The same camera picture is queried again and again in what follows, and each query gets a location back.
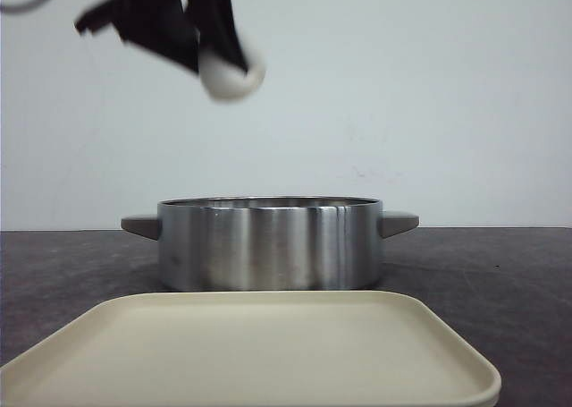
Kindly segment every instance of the cable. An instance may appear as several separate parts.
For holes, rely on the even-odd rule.
[[[48,0],[28,0],[27,2],[18,4],[0,4],[0,13],[18,14],[33,11],[39,8]]]

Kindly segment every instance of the white ball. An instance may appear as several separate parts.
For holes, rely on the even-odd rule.
[[[248,72],[222,59],[211,49],[198,54],[198,77],[209,96],[215,100],[236,100],[257,90],[265,78],[265,62],[244,38],[240,39]]]

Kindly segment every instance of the gray pot handle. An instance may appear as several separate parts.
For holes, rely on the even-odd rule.
[[[158,240],[161,234],[161,224],[156,215],[128,216],[122,219],[122,229],[128,233]]]
[[[378,231],[383,239],[412,230],[419,225],[419,216],[407,212],[384,210],[379,220]]]

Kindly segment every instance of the metal pot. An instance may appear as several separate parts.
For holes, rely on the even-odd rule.
[[[378,199],[349,197],[179,199],[122,220],[159,241],[161,280],[180,291],[362,287],[380,276],[379,237],[418,224]]]

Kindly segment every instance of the white backdrop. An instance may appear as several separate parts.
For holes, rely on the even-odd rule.
[[[274,194],[572,225],[572,0],[232,0],[268,72],[231,105],[111,29],[78,36],[98,1],[2,19],[5,230]]]

